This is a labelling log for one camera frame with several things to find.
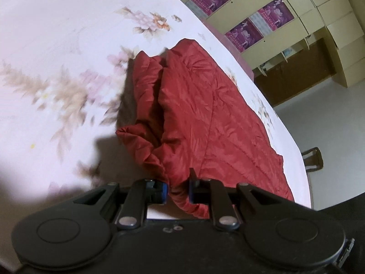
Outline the brown wooden door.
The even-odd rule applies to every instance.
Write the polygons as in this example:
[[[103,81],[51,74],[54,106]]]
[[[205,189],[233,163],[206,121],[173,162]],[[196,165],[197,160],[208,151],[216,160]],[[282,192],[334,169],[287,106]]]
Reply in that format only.
[[[272,107],[312,88],[336,74],[325,40],[321,38],[287,62],[256,76],[254,83]]]

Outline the red puffer jacket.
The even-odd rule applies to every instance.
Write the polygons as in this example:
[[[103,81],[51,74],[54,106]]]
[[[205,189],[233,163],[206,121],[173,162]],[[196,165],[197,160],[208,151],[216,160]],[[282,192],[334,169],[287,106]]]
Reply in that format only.
[[[190,172],[293,199],[263,122],[198,42],[183,39],[162,56],[139,52],[132,83],[136,121],[117,137],[151,177],[167,183],[182,211],[209,216],[207,205],[189,201]]]

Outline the wooden chair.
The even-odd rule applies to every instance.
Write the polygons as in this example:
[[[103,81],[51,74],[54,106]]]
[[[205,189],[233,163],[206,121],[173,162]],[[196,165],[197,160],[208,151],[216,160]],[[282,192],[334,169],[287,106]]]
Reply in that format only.
[[[323,169],[323,158],[318,147],[311,148],[301,153],[306,173]]]

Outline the lower right purple poster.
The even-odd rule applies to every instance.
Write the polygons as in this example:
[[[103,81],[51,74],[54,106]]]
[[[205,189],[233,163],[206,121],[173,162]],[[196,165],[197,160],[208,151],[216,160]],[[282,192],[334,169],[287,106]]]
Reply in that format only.
[[[262,34],[249,18],[232,28],[225,36],[239,52],[246,51],[263,39]]]

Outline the floral white bed quilt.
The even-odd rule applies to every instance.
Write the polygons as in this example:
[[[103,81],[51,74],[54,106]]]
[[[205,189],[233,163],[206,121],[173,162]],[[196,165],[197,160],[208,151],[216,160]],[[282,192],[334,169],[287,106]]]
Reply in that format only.
[[[135,116],[127,68],[198,42],[261,118],[297,203],[310,207],[300,150],[255,86],[248,66],[181,0],[1,0],[1,265],[23,217],[98,185],[140,175],[119,144]]]

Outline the pink bed sheet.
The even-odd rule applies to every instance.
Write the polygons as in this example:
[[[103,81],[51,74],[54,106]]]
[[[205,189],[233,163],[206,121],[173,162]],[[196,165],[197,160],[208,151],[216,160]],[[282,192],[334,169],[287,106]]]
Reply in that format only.
[[[215,27],[210,25],[206,20],[201,18],[201,22],[209,31],[216,37],[216,39],[232,54],[232,56],[235,58],[237,63],[241,66],[241,68],[245,71],[245,73],[248,75],[250,80],[254,81],[254,72],[248,65],[248,63],[243,59],[241,56],[241,53],[238,51],[238,49],[230,42],[230,40],[221,34]]]

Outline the upper right purple poster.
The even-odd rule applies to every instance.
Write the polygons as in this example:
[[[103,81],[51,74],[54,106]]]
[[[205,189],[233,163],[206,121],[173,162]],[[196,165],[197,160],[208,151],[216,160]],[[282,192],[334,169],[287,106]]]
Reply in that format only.
[[[283,0],[273,0],[249,17],[264,37],[291,22],[294,18]]]

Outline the open corner shelf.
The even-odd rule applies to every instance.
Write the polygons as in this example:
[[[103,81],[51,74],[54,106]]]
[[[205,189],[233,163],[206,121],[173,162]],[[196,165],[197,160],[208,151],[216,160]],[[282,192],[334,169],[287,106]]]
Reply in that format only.
[[[290,46],[289,48],[285,49],[284,51],[280,52],[273,58],[269,59],[268,61],[261,64],[259,67],[256,67],[254,72],[254,77],[262,75],[262,72],[264,72],[264,75],[266,75],[267,71],[272,69],[274,66],[285,62],[287,63],[289,58],[294,56],[296,53],[302,51],[302,50],[309,50],[309,46],[316,42],[317,39],[314,34],[306,37],[305,39],[295,43],[294,45]]]

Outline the cream wardrobe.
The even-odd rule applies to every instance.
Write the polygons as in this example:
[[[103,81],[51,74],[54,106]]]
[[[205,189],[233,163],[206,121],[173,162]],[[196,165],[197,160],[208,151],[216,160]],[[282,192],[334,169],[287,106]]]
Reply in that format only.
[[[251,69],[265,72],[323,38],[338,82],[364,79],[364,15],[354,0],[181,0],[226,38]]]

